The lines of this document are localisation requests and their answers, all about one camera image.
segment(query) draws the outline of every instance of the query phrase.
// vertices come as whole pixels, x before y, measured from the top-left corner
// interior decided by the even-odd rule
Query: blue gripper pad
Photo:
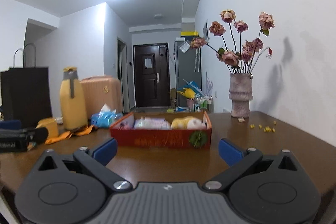
[[[106,166],[117,154],[118,143],[115,138],[109,138],[100,145],[90,149],[89,155]]]
[[[0,128],[11,130],[21,129],[21,121],[20,120],[3,121],[0,122]]]
[[[245,151],[231,143],[227,139],[221,139],[218,145],[219,156],[232,166],[245,156]]]

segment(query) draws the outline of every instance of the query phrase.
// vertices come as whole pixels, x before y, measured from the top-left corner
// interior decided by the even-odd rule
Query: bag handle
[[[13,68],[15,68],[15,55],[18,51],[22,51],[23,55],[25,55],[25,50],[23,48],[19,48],[15,51],[14,56],[13,56]]]
[[[27,46],[32,46],[34,48],[35,52],[35,62],[34,62],[34,68],[36,68],[36,46],[34,43],[28,43],[23,47],[23,67],[26,67],[26,58],[25,58],[25,50]]]

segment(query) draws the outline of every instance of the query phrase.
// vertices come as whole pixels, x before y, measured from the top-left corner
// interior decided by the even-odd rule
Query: yellow plush toy
[[[178,93],[189,99],[195,98],[195,92],[191,88],[183,88],[183,89],[184,92],[178,91]]]
[[[188,116],[174,119],[171,129],[206,129],[206,125],[200,119]]]

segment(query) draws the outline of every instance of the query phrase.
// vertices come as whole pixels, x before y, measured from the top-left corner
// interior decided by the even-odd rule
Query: metal screw head
[[[209,190],[217,190],[220,187],[222,187],[222,184],[219,181],[216,181],[216,180],[210,180],[210,181],[205,183],[205,188],[207,188]]]
[[[131,187],[131,184],[126,180],[120,180],[113,184],[113,187],[117,190],[127,190]]]

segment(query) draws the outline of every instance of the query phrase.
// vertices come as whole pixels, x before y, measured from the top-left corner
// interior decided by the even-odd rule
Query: dark brown door
[[[137,107],[169,106],[168,44],[134,46]]]

